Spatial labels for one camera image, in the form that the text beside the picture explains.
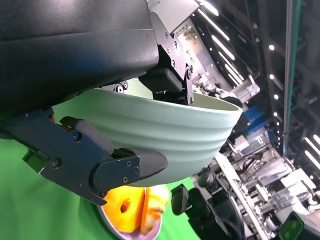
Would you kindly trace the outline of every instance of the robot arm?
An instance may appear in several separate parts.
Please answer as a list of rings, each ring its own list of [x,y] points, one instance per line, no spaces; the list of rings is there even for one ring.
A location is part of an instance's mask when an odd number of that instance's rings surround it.
[[[157,174],[167,159],[147,149],[115,149],[83,119],[57,124],[52,106],[133,77],[155,100],[192,105],[191,70],[145,0],[68,4],[0,3],[0,138],[25,145],[23,160],[46,179],[103,205],[108,190]]]

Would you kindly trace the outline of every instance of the ceiling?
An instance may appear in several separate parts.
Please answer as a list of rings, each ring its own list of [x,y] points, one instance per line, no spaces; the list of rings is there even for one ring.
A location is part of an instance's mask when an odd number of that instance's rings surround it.
[[[320,136],[320,1],[301,2],[297,47],[291,59],[295,59],[292,80],[292,103],[289,117],[288,156],[294,159],[307,174],[320,177],[320,172],[308,159],[308,150],[317,160],[319,155],[305,140],[314,145],[313,136]],[[285,69],[287,2],[279,0],[207,0],[218,11],[218,16],[200,5],[205,13],[225,33],[229,41],[197,10],[190,17],[219,72],[234,86],[225,68],[225,60],[218,52],[221,47],[213,41],[214,35],[232,54],[232,65],[246,79],[249,74],[258,76],[260,87],[248,106],[258,106],[272,132],[273,145],[282,154],[285,116]]]

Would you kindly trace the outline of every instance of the ribbed bowl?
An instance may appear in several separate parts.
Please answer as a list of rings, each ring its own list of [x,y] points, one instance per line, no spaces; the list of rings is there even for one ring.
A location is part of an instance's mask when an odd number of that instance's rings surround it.
[[[150,187],[182,180],[208,165],[242,113],[233,104],[197,93],[194,105],[93,89],[55,106],[54,111],[57,120],[71,116],[89,121],[116,148],[147,148],[164,154],[169,163],[164,171],[132,184]]]

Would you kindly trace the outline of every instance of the green backdrop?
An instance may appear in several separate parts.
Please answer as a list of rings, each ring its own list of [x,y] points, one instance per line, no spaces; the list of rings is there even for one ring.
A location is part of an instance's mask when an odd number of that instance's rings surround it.
[[[96,206],[36,174],[23,160],[27,149],[0,139],[1,240],[116,240]],[[169,184],[170,189],[190,178]],[[158,240],[198,240],[185,214],[169,205]]]

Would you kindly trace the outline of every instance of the metal rail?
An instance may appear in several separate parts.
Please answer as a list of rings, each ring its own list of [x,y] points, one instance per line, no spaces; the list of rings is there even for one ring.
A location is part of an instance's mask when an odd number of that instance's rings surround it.
[[[286,40],[285,40],[285,82],[284,82],[284,121],[283,156],[287,155],[293,80],[295,77],[299,23],[302,0],[287,0]]]

